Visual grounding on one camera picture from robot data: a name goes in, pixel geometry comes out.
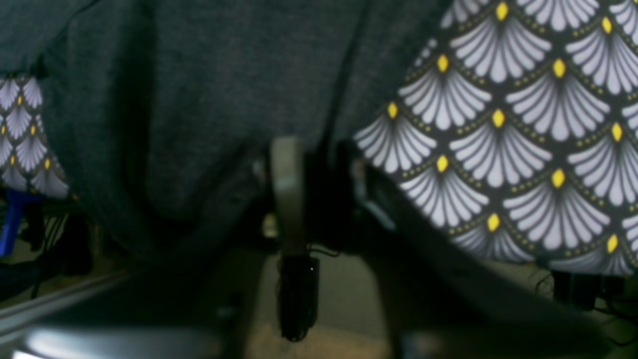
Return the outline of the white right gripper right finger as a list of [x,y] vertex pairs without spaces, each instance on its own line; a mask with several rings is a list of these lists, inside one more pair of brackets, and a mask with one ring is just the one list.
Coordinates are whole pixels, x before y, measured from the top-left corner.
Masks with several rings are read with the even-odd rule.
[[379,175],[353,142],[338,147],[339,188],[344,198],[342,249],[365,250],[392,238],[397,225],[376,193]]

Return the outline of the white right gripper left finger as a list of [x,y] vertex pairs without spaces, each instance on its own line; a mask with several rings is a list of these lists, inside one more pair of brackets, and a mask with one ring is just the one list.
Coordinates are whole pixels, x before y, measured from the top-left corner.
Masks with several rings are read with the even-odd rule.
[[297,137],[270,145],[270,175],[283,255],[306,255],[305,150]]

